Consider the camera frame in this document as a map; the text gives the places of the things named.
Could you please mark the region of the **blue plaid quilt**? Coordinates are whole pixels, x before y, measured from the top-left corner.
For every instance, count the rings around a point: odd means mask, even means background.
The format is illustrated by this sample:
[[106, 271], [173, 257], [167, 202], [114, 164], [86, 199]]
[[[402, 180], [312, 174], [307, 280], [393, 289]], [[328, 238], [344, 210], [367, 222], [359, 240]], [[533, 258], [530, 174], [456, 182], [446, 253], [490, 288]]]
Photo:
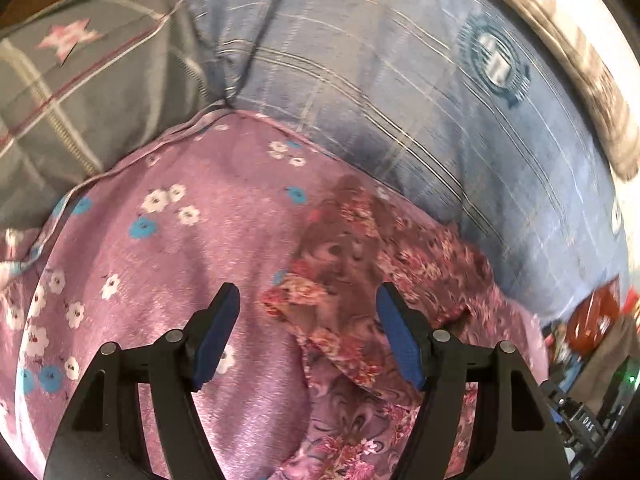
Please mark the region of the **blue plaid quilt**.
[[500, 0], [191, 0], [210, 88], [367, 172], [549, 322], [630, 284], [610, 165], [559, 62]]

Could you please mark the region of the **red plastic bag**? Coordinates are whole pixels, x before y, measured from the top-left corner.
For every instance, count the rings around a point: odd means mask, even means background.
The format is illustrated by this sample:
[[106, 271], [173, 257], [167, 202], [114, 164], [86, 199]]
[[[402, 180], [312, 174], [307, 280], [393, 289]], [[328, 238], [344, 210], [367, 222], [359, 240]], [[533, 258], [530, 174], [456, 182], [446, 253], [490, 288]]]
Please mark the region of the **red plastic bag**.
[[589, 358], [620, 317], [620, 280], [613, 278], [586, 297], [567, 322], [566, 340], [570, 350]]

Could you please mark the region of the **brown grey cloth pile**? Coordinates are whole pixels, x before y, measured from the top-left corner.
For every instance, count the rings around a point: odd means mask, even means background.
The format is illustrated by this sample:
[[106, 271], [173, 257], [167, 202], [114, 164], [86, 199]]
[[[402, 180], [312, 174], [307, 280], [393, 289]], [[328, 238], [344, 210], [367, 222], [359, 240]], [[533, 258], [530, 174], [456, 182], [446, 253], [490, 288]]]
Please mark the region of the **brown grey cloth pile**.
[[639, 335], [630, 314], [616, 321], [580, 375], [582, 402], [591, 411], [600, 411], [608, 385], [627, 356], [639, 357]]

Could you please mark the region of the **grey plaid star pillow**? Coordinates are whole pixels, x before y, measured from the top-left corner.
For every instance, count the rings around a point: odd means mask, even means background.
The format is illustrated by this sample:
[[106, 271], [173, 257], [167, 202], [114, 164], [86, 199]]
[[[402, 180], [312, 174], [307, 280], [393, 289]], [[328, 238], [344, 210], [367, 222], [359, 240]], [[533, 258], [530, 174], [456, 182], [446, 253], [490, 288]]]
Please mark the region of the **grey plaid star pillow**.
[[2, 228], [42, 226], [209, 99], [189, 0], [70, 0], [2, 30]]

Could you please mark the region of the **pink floral patterned garment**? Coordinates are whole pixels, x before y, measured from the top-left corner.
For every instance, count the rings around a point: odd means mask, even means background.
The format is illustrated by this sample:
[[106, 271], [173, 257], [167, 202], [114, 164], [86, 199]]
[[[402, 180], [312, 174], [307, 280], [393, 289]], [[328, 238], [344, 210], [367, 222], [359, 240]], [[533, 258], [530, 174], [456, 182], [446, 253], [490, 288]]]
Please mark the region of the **pink floral patterned garment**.
[[310, 423], [280, 479], [386, 479], [404, 450], [422, 396], [402, 378], [375, 309], [378, 286], [395, 285], [431, 326], [488, 324], [503, 298], [487, 259], [453, 229], [421, 224], [338, 180], [311, 211], [265, 310], [303, 352]]

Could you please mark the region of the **purple floral bedsheet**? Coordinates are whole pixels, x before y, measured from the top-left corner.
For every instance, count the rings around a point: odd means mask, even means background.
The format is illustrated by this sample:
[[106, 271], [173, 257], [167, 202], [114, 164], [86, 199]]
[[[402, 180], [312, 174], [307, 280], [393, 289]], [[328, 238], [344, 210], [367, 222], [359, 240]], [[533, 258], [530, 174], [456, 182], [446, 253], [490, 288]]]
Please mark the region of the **purple floral bedsheet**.
[[[455, 226], [250, 113], [208, 113], [172, 128], [63, 198], [41, 229], [7, 232], [1, 432], [26, 467], [42, 475], [66, 405], [101, 344], [149, 344], [230, 282], [240, 291], [240, 316], [194, 402], [226, 477], [280, 479], [278, 468], [306, 436], [311, 398], [302, 349], [262, 297], [282, 281], [311, 211], [346, 176], [413, 221], [460, 238]], [[501, 295], [488, 324], [474, 328], [477, 345], [510, 340], [534, 377], [546, 379], [536, 318]], [[460, 324], [446, 326], [471, 344]]]

